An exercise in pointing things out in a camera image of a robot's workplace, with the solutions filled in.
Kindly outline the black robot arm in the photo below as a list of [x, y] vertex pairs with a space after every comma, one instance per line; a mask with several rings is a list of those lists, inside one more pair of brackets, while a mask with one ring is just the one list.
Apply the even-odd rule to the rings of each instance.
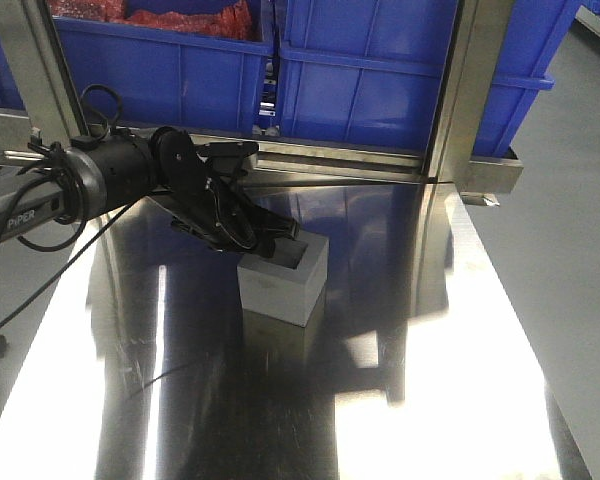
[[86, 144], [36, 146], [40, 163], [0, 179], [0, 242], [55, 220], [88, 221], [158, 189], [157, 203], [177, 229], [219, 251], [272, 257], [278, 238], [296, 239], [298, 223], [253, 203], [241, 190], [254, 141], [195, 144], [161, 127], [148, 138], [120, 129]]

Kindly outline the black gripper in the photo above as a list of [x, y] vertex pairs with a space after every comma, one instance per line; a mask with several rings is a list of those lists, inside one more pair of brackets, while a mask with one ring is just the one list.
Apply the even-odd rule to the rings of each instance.
[[165, 207], [185, 232], [214, 249], [272, 258], [278, 238], [297, 238], [300, 225], [292, 217], [257, 204], [248, 205], [245, 214], [236, 195], [198, 156], [187, 133], [159, 128], [152, 134], [152, 155], [159, 184], [169, 191]]

